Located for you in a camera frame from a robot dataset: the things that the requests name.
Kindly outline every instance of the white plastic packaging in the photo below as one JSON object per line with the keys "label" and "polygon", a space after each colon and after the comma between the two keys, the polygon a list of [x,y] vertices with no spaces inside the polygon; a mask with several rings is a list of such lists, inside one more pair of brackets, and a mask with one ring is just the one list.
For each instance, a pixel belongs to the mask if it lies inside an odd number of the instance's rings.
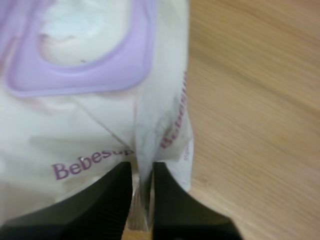
{"label": "white plastic packaging", "polygon": [[[142,84],[123,92],[20,99],[5,89],[2,66],[0,224],[80,192],[121,161],[132,162],[139,179],[131,228],[148,229],[153,162],[166,162],[189,190],[188,38],[189,1],[158,0],[152,70]],[[73,57],[65,58],[71,63]]]}

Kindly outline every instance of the wooden surface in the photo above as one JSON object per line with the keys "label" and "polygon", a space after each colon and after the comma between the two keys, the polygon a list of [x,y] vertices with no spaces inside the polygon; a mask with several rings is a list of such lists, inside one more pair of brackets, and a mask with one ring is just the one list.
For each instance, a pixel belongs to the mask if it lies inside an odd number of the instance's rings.
{"label": "wooden surface", "polygon": [[319,240],[320,1],[193,0],[190,34],[191,194],[246,240]]}

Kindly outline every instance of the baby wipes package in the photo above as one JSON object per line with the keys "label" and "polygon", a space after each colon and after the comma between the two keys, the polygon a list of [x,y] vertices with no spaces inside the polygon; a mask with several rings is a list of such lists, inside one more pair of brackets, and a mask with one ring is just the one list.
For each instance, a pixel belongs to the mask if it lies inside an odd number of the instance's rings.
{"label": "baby wipes package", "polygon": [[152,164],[191,187],[188,0],[0,1],[0,225],[133,166],[127,225],[148,230]]}

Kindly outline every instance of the wooden table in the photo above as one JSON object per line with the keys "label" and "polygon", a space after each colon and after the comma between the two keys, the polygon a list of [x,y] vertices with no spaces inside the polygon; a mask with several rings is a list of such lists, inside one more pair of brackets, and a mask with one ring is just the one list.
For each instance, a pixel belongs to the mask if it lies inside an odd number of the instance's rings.
{"label": "wooden table", "polygon": [[320,1],[193,0],[190,27],[191,194],[246,240],[319,240]]}

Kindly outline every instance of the purple plastic lid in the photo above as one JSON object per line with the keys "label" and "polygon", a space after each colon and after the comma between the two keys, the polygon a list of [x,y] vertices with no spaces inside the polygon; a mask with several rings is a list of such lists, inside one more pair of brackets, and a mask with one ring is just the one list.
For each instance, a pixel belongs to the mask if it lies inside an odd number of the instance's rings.
{"label": "purple plastic lid", "polygon": [[120,91],[144,80],[153,60],[156,0],[132,0],[131,28],[124,40],[102,58],[71,67],[49,63],[39,52],[42,16],[51,2],[0,1],[0,59],[10,41],[20,37],[6,73],[6,84],[14,95],[35,97]]}

